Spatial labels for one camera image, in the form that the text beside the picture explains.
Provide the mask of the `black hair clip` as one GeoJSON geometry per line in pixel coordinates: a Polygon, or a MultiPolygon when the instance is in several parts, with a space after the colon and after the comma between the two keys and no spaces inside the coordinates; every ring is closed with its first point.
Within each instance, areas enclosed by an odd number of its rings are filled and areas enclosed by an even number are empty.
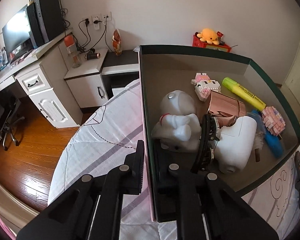
{"type": "Polygon", "coordinates": [[[197,174],[199,171],[206,171],[214,159],[212,143],[219,141],[220,127],[216,117],[207,113],[203,116],[200,144],[191,172],[197,174]]]}

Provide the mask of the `orange octopus plush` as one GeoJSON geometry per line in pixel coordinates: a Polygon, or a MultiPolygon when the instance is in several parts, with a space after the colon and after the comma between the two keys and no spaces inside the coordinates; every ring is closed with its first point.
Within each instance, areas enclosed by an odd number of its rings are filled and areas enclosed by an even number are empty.
{"type": "Polygon", "coordinates": [[[196,35],[201,42],[206,42],[208,44],[219,45],[219,38],[217,33],[210,29],[205,28],[200,33],[196,35]]]}

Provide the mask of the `white bedside cabinet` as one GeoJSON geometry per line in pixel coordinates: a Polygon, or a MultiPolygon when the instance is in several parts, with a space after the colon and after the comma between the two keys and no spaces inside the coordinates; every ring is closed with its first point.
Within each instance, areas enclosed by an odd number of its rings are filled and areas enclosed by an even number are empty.
{"type": "Polygon", "coordinates": [[[100,57],[92,60],[85,60],[82,55],[82,64],[64,77],[80,108],[100,107],[109,99],[101,74],[107,52],[107,49],[98,50],[100,57]]]}

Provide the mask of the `red cartoon box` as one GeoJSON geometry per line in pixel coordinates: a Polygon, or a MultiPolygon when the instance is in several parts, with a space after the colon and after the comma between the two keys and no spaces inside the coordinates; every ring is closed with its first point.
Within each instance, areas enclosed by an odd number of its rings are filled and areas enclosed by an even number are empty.
{"type": "Polygon", "coordinates": [[[215,45],[215,44],[208,44],[206,42],[200,41],[200,39],[197,37],[198,33],[195,33],[193,35],[193,41],[192,41],[192,46],[193,47],[198,47],[198,48],[207,48],[207,49],[213,49],[213,50],[218,50],[218,51],[224,51],[229,53],[232,48],[228,46],[226,43],[222,45],[215,45]]]}

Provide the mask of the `orange snack bag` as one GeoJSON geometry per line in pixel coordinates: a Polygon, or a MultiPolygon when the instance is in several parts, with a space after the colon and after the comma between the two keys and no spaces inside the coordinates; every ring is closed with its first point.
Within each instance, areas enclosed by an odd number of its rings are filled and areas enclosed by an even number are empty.
{"type": "Polygon", "coordinates": [[[112,41],[115,54],[117,56],[120,56],[122,54],[122,47],[121,47],[121,35],[119,29],[114,30],[111,41],[112,41]]]}

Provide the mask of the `orange cap bottle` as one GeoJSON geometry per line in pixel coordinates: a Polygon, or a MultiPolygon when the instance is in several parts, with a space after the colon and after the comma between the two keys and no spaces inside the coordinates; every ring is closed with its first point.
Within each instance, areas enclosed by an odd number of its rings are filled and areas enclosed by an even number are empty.
{"type": "Polygon", "coordinates": [[[71,60],[72,68],[79,67],[81,65],[81,58],[72,34],[69,34],[64,38],[64,44],[68,58],[71,60]]]}

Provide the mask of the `rose gold metal cup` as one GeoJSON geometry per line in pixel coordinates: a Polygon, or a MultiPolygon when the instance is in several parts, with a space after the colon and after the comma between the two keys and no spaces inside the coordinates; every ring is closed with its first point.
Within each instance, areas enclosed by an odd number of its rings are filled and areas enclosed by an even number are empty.
{"type": "Polygon", "coordinates": [[[232,126],[246,115],[245,104],[237,99],[212,91],[207,99],[207,111],[216,117],[220,127],[232,126]]]}

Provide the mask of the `computer monitor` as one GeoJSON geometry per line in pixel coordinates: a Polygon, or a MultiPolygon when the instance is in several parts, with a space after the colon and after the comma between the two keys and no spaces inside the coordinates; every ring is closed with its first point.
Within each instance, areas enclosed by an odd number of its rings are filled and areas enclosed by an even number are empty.
{"type": "Polygon", "coordinates": [[[2,28],[8,62],[33,49],[26,8],[26,5],[23,6],[2,28]]]}

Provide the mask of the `white desk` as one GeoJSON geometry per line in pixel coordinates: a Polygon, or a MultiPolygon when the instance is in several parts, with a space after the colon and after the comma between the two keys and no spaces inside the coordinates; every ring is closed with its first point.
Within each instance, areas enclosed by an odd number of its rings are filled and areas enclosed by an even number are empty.
{"type": "Polygon", "coordinates": [[[42,115],[56,128],[79,127],[83,113],[64,80],[68,72],[63,39],[72,30],[31,51],[21,63],[0,71],[0,91],[18,82],[42,115]]]}

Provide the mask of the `black office chair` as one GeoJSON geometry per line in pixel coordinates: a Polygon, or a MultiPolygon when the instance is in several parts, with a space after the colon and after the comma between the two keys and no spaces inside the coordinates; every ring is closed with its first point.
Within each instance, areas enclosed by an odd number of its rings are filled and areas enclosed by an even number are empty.
{"type": "Polygon", "coordinates": [[[17,122],[25,119],[23,116],[19,116],[17,119],[14,118],[20,104],[21,101],[10,90],[4,89],[0,92],[0,142],[2,142],[2,147],[5,151],[8,150],[6,146],[8,135],[11,136],[15,146],[19,145],[19,141],[13,134],[13,127],[17,122]]]}

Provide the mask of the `black pc tower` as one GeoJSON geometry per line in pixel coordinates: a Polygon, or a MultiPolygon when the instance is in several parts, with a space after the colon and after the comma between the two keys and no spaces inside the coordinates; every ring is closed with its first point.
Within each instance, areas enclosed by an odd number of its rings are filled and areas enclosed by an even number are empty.
{"type": "Polygon", "coordinates": [[[38,48],[65,31],[59,0],[35,0],[26,7],[30,39],[38,48]]]}

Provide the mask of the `pink owl brick figure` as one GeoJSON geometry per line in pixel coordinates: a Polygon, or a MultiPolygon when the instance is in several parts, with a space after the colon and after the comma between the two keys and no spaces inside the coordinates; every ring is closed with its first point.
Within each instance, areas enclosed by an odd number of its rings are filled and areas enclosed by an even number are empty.
{"type": "Polygon", "coordinates": [[[205,102],[211,92],[221,93],[221,85],[218,81],[210,79],[206,73],[196,73],[194,79],[191,80],[194,85],[194,91],[200,101],[205,102]]]}

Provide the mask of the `low black white bench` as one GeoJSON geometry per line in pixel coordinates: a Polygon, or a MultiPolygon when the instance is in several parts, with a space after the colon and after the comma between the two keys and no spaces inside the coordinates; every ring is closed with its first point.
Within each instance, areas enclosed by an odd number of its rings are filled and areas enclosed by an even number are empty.
{"type": "Polygon", "coordinates": [[[139,78],[139,57],[133,50],[124,50],[121,55],[107,53],[101,74],[111,89],[124,88],[139,78]]]}

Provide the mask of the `wall power outlets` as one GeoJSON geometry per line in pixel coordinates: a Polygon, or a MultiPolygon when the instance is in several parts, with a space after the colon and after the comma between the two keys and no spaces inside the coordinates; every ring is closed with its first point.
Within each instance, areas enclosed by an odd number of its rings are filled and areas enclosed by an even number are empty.
{"type": "Polygon", "coordinates": [[[82,18],[82,22],[86,26],[92,25],[95,30],[100,30],[101,25],[108,25],[112,21],[111,11],[106,12],[105,14],[94,14],[92,16],[87,16],[82,18]]]}

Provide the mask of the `pink donut brick figure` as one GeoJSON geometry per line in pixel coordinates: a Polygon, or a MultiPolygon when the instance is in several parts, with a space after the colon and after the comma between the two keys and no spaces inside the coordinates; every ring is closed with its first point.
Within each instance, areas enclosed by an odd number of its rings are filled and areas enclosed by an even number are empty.
{"type": "Polygon", "coordinates": [[[278,136],[284,131],[286,123],[275,107],[267,106],[261,113],[263,123],[272,135],[278,136]]]}

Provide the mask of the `yellow highlighter pen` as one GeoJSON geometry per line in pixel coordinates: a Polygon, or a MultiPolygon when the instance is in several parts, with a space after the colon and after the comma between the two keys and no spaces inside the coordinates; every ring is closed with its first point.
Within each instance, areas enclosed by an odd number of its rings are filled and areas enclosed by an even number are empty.
{"type": "Polygon", "coordinates": [[[266,104],[261,99],[233,79],[225,77],[222,81],[222,85],[232,93],[251,104],[257,110],[263,111],[266,108],[266,104]]]}

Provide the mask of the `pink storage box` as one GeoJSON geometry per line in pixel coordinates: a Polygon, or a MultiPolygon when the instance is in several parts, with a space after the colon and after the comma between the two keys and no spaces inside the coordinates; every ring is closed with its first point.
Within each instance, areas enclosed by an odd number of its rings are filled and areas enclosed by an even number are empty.
{"type": "Polygon", "coordinates": [[[264,70],[247,57],[175,45],[142,45],[139,63],[153,219],[177,218],[170,164],[213,172],[250,205],[276,204],[280,217],[300,124],[264,70]]]}

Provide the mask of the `white charger block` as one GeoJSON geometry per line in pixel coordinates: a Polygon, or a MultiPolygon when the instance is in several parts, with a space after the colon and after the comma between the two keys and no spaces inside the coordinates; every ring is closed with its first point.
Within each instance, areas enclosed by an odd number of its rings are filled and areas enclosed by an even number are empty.
{"type": "Polygon", "coordinates": [[[219,141],[214,147],[214,158],[218,161],[222,173],[242,171],[253,148],[257,122],[249,117],[242,116],[232,126],[223,126],[219,141]]]}

